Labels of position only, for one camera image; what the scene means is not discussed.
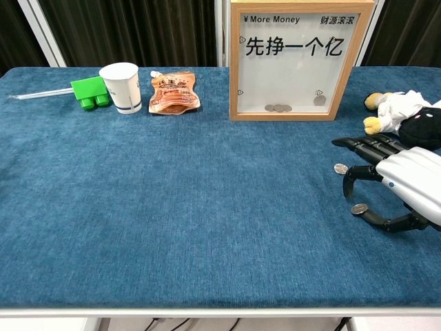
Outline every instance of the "stuffed toy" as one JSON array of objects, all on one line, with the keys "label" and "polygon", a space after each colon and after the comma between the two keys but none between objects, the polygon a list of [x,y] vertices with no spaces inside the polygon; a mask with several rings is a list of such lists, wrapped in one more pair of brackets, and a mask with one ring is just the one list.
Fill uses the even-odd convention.
[{"label": "stuffed toy", "polygon": [[408,93],[372,93],[365,99],[366,108],[377,117],[363,123],[367,134],[391,132],[403,144],[428,150],[441,148],[441,100],[431,105],[413,90]]}]

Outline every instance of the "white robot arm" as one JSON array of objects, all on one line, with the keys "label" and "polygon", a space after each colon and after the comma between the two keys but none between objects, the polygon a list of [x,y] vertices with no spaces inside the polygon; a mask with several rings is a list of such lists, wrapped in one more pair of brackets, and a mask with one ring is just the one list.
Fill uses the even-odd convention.
[{"label": "white robot arm", "polygon": [[357,139],[333,140],[347,147],[372,165],[351,167],[343,179],[343,194],[352,196],[356,179],[380,181],[400,199],[410,213],[397,219],[384,219],[367,205],[358,204],[352,213],[388,232],[423,230],[427,226],[441,231],[441,157],[423,148],[407,149],[387,136],[376,134]]}]

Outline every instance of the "paper cup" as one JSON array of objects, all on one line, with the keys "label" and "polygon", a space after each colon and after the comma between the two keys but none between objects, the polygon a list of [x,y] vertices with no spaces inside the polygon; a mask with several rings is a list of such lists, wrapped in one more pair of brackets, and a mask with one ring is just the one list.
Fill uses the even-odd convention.
[{"label": "paper cup", "polygon": [[99,70],[99,75],[121,114],[132,114],[142,108],[137,65],[113,63]]}]

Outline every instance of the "green toy block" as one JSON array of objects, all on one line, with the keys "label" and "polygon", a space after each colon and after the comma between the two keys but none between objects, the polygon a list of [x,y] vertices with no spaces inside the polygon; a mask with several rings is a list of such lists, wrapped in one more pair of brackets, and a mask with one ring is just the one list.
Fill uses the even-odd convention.
[{"label": "green toy block", "polygon": [[76,100],[80,101],[80,106],[84,110],[90,110],[95,106],[106,106],[109,104],[107,89],[104,80],[98,77],[71,81],[70,85],[74,89]]}]

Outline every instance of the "orange food package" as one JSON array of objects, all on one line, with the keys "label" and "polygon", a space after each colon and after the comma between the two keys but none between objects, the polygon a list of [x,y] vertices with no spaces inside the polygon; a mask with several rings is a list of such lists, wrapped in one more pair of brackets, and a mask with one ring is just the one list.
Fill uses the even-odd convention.
[{"label": "orange food package", "polygon": [[193,91],[196,76],[193,72],[152,72],[153,97],[149,102],[152,114],[180,115],[199,108],[201,102]]}]

